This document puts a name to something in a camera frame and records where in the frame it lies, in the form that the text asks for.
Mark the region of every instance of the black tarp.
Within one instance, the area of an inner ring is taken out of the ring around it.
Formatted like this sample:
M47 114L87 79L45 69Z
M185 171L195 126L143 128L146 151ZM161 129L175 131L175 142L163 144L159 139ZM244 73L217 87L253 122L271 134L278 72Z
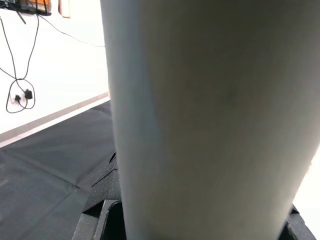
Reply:
M0 240L71 240L115 152L110 102L0 149Z

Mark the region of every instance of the plug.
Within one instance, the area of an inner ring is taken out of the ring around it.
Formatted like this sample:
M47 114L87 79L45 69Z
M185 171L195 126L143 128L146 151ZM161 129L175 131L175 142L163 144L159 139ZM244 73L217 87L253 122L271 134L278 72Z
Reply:
M15 95L14 100L19 103L21 100L21 97L19 95Z
M29 89L25 90L24 97L25 99L32 99L33 98L32 91L30 91Z

